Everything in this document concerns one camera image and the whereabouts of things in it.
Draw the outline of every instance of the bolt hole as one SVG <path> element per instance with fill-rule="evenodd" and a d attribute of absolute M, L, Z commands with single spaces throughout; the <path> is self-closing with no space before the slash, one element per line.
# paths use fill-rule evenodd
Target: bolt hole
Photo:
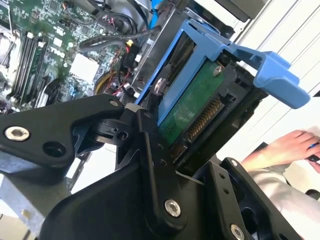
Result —
<path fill-rule="evenodd" d="M 225 194 L 229 194 L 229 190 L 224 188 L 223 191 L 225 192 Z"/>
<path fill-rule="evenodd" d="M 163 159 L 160 159 L 160 164 L 161 164 L 162 166 L 164 166 L 164 167 L 167 166 L 167 162 L 166 162 L 165 160 L 163 160 Z"/>
<path fill-rule="evenodd" d="M 158 143 L 156 146 L 157 146 L 159 149 L 161 149 L 161 150 L 164 149 L 164 147 L 163 147 L 160 143 Z"/>
<path fill-rule="evenodd" d="M 53 158 L 61 158 L 67 153 L 66 147 L 57 141 L 48 141 L 42 148 L 45 154 Z"/>
<path fill-rule="evenodd" d="M 110 104 L 115 106 L 115 107 L 119 106 L 119 104 L 116 101 L 113 101 L 113 100 L 110 100 Z"/>
<path fill-rule="evenodd" d="M 119 140 L 126 140 L 128 138 L 128 133 L 126 133 L 125 131 L 120 132 L 116 138 Z"/>
<path fill-rule="evenodd" d="M 236 234 L 237 236 L 241 236 L 241 235 L 242 235 L 242 233 L 241 233 L 238 229 L 235 229 L 234 232 L 235 232 L 235 234 Z"/>
<path fill-rule="evenodd" d="M 178 212 L 178 208 L 176 207 L 176 205 L 174 205 L 173 203 L 170 203 L 169 204 L 169 208 L 171 208 L 171 210 L 173 211 L 173 212 Z"/>
<path fill-rule="evenodd" d="M 148 112 L 145 112 L 143 115 L 145 115 L 149 119 L 152 119 L 152 115 Z"/>
<path fill-rule="evenodd" d="M 12 132 L 12 135 L 14 135 L 15 137 L 22 137 L 24 135 L 24 133 L 21 131 L 21 130 L 13 130 Z"/>

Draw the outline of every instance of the ram slot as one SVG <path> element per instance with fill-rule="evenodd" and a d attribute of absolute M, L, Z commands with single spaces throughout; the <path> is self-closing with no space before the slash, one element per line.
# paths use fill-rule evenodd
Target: ram slot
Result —
<path fill-rule="evenodd" d="M 20 47 L 19 65 L 14 78 L 12 91 L 8 97 L 17 100 L 19 106 L 32 100 L 33 90 L 37 88 L 39 73 L 45 57 L 46 44 L 31 33 L 23 35 Z"/>

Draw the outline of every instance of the green circuit board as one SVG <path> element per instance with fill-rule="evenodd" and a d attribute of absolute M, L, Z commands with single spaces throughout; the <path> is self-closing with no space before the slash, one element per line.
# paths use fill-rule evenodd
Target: green circuit board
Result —
<path fill-rule="evenodd" d="M 63 0 L 0 0 L 0 21 L 11 24 L 18 31 L 23 41 L 25 32 L 32 33 L 35 38 L 46 42 L 46 53 L 43 59 L 39 78 L 54 73 L 55 78 L 65 81 L 65 85 L 73 87 L 76 79 L 71 72 L 72 64 L 77 54 L 98 64 L 96 75 L 92 82 L 81 83 L 84 88 L 91 88 L 95 81 L 110 68 L 111 61 L 118 51 L 117 46 L 110 46 L 99 52 L 81 52 L 79 43 L 91 37 L 112 34 L 98 22 L 92 25 L 81 25 L 72 21 L 63 8 Z M 78 6 L 69 10 L 74 18 L 81 22 L 93 21 L 93 16 Z"/>
<path fill-rule="evenodd" d="M 217 66 L 217 63 L 209 60 L 202 65 L 183 95 L 159 126 L 159 133 L 169 145 L 173 144 L 203 111 L 204 106 L 224 81 L 223 72 L 216 77 L 213 76 L 213 71 Z"/>

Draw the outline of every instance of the yellow wire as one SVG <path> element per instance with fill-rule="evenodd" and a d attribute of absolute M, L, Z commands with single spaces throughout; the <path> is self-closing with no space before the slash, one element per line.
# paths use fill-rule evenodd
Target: yellow wire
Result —
<path fill-rule="evenodd" d="M 101 86 L 102 86 L 108 79 L 110 79 L 111 77 L 112 77 L 112 74 L 109 73 L 109 74 L 107 74 L 107 75 L 98 83 L 98 85 L 96 86 L 96 89 L 95 89 L 95 91 L 94 91 L 94 95 L 96 95 L 96 94 L 99 92 Z"/>

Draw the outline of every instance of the black cable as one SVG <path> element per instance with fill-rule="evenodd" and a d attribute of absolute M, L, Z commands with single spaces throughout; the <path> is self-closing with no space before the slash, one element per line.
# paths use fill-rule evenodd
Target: black cable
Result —
<path fill-rule="evenodd" d="M 146 29 L 148 29 L 149 28 L 148 19 L 144 11 L 141 9 L 140 5 L 136 2 L 136 0 L 127 0 L 127 1 L 135 8 L 135 10 L 138 12 L 140 17 L 142 18 L 146 26 Z"/>
<path fill-rule="evenodd" d="M 115 17 L 125 23 L 127 23 L 129 25 L 130 28 L 130 33 L 131 34 L 135 34 L 138 32 L 137 29 L 137 24 L 136 22 L 128 15 L 123 14 L 123 13 L 118 13 L 118 12 L 107 12 L 102 10 L 97 3 L 94 0 L 87 0 L 95 9 L 97 9 L 99 11 L 100 14 L 102 14 L 102 16 L 110 16 L 110 17 Z"/>
<path fill-rule="evenodd" d="M 83 44 L 83 42 L 80 42 L 79 49 L 84 51 L 84 52 L 91 52 L 91 51 L 96 51 L 97 52 L 100 49 L 106 48 L 106 47 L 111 46 L 111 45 L 118 45 L 119 47 L 123 47 L 123 48 L 126 47 L 125 42 L 122 41 L 122 40 L 111 40 L 111 41 L 102 42 L 100 44 L 91 44 L 91 45 Z"/>
<path fill-rule="evenodd" d="M 122 86 L 122 84 L 123 84 L 123 82 L 122 82 L 122 80 L 121 80 L 121 67 L 122 67 L 123 64 L 124 64 L 126 55 L 127 55 L 126 53 L 123 54 L 123 56 L 122 56 L 121 59 L 120 59 L 119 66 L 118 66 L 118 68 L 117 68 L 117 70 L 116 70 L 116 80 L 117 80 L 117 82 L 118 82 L 118 84 L 119 84 L 119 87 Z M 122 88 L 123 92 L 124 92 L 125 94 L 127 94 L 128 96 L 130 96 L 130 97 L 133 96 L 133 94 L 130 94 L 130 93 L 128 92 L 128 90 L 127 90 L 124 86 L 122 86 L 121 88 Z"/>
<path fill-rule="evenodd" d="M 79 48 L 83 51 L 97 51 L 99 49 L 105 48 L 106 46 L 109 45 L 114 45 L 115 43 L 119 42 L 126 42 L 127 40 L 130 39 L 137 39 L 141 38 L 144 36 L 148 36 L 151 34 L 154 34 L 156 32 L 159 32 L 161 30 L 160 26 L 156 26 L 152 29 L 139 32 L 136 34 L 129 34 L 129 35 L 110 35 L 110 36 L 95 36 L 92 38 L 89 38 L 87 40 L 82 41 L 79 44 Z"/>

